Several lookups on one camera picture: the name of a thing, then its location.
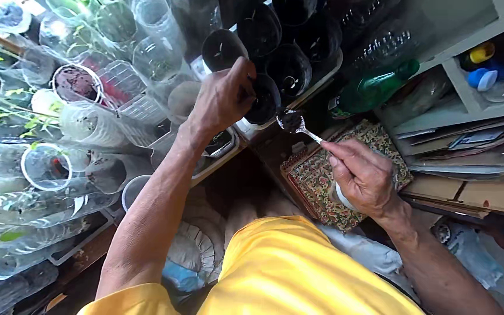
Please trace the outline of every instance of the wrist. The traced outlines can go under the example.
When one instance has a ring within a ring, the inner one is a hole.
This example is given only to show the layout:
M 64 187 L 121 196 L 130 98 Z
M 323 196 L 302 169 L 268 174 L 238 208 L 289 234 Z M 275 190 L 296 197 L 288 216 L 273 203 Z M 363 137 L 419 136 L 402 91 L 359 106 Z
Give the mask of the wrist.
M 393 240 L 409 240 L 417 233 L 412 224 L 412 207 L 399 197 L 381 217 L 374 220 Z

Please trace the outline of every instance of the bottle cap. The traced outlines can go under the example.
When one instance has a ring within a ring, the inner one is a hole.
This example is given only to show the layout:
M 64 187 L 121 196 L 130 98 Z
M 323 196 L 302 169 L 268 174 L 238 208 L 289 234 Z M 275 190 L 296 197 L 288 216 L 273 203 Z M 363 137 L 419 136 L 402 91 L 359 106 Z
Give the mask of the bottle cap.
M 482 77 L 488 72 L 486 68 L 479 68 L 476 71 L 470 72 L 468 75 L 468 84 L 470 84 L 471 87 L 474 89 L 478 88 L 478 85 L 480 85 L 480 80 Z
M 419 71 L 419 61 L 412 59 L 402 62 L 400 66 L 396 69 L 396 75 L 401 80 L 407 80 L 412 75 L 415 75 Z
M 478 92 L 485 92 L 490 90 L 494 86 L 495 82 L 497 82 L 498 76 L 499 71 L 497 70 L 486 72 L 480 80 L 480 83 L 478 84 Z
M 484 61 L 491 59 L 491 57 L 493 57 L 494 54 L 495 54 L 495 45 L 492 42 L 487 41 L 479 45 L 478 47 L 474 47 L 472 48 L 472 50 L 470 50 L 470 60 L 473 63 L 482 63 Z

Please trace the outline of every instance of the hand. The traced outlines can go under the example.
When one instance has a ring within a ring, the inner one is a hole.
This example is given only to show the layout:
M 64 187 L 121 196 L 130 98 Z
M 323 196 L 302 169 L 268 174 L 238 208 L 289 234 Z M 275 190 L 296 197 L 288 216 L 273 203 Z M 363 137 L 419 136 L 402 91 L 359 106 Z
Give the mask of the hand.
M 411 208 L 400 199 L 392 184 L 392 161 L 357 139 L 321 145 L 334 155 L 329 158 L 334 179 L 357 210 L 385 229 L 409 221 Z
M 231 69 L 210 74 L 188 121 L 213 137 L 242 119 L 256 99 L 250 79 L 256 79 L 256 67 L 244 57 L 239 57 Z

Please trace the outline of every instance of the notebook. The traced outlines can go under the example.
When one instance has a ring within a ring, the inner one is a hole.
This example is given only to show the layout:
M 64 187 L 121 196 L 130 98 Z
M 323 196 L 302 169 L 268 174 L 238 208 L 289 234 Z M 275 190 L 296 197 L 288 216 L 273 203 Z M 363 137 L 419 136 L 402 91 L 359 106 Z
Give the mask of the notebook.
M 383 126 L 364 119 L 353 128 L 338 131 L 327 141 L 339 142 L 352 137 L 366 143 L 371 149 L 382 152 L 395 163 L 398 169 L 398 190 L 411 182 L 413 175 L 408 171 L 405 161 Z M 334 202 L 330 198 L 334 178 L 332 166 L 328 162 L 328 154 L 321 147 L 313 151 L 304 150 L 291 156 L 280 169 L 283 177 L 297 190 L 312 217 L 324 224 L 336 226 L 345 233 L 358 225 L 365 215 L 339 202 Z

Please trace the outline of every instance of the plastic cup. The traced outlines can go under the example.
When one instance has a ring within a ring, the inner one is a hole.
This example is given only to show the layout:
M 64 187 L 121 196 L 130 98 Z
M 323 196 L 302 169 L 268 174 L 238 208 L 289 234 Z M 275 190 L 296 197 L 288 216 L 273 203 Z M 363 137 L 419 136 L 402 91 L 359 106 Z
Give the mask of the plastic cup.
M 73 172 L 67 171 L 71 169 L 69 157 L 58 146 L 50 143 L 26 149 L 22 155 L 21 169 L 29 183 L 44 191 L 62 190 L 73 177 Z
M 63 71 L 66 71 L 67 69 L 75 69 L 77 68 L 80 73 L 88 73 L 91 78 L 92 78 L 92 88 L 96 92 L 96 96 L 93 99 L 88 99 L 84 95 L 80 95 L 76 93 L 75 91 L 69 90 L 67 88 L 60 88 L 59 84 L 57 81 L 59 80 L 59 77 Z M 89 100 L 95 103 L 100 103 L 102 101 L 102 95 L 104 94 L 104 90 L 102 88 L 102 82 L 100 81 L 100 78 L 96 73 L 81 65 L 75 65 L 75 64 L 65 64 L 64 66 L 61 66 L 54 72 L 54 76 L 52 78 L 52 87 L 54 89 L 55 94 L 64 102 L 69 103 L 73 101 L 82 101 L 82 100 Z
M 296 42 L 311 62 L 320 62 L 340 49 L 342 30 L 330 15 L 316 13 L 301 26 Z
M 150 175 L 141 175 L 132 179 L 124 188 L 122 192 L 122 207 L 124 211 L 128 212 L 133 202 L 136 200 L 139 192 L 144 189 L 143 187 L 150 179 Z
M 273 0 L 272 6 L 281 24 L 297 26 L 304 24 L 316 12 L 317 0 Z
M 240 56 L 248 58 L 248 51 L 235 33 L 220 29 L 205 39 L 202 56 L 207 68 L 216 72 L 231 68 Z
M 283 97 L 296 97 L 309 87 L 312 67 L 297 45 L 285 44 L 269 55 L 266 73 Z
M 275 118 L 277 109 L 281 108 L 281 96 L 272 78 L 261 73 L 256 76 L 254 92 L 256 101 L 244 118 L 251 124 L 263 125 Z
M 274 51 L 282 38 L 279 18 L 265 4 L 246 10 L 236 25 L 236 31 L 252 58 Z
M 133 51 L 133 67 L 149 82 L 159 82 L 177 74 L 182 66 L 182 54 L 168 41 L 148 37 Z

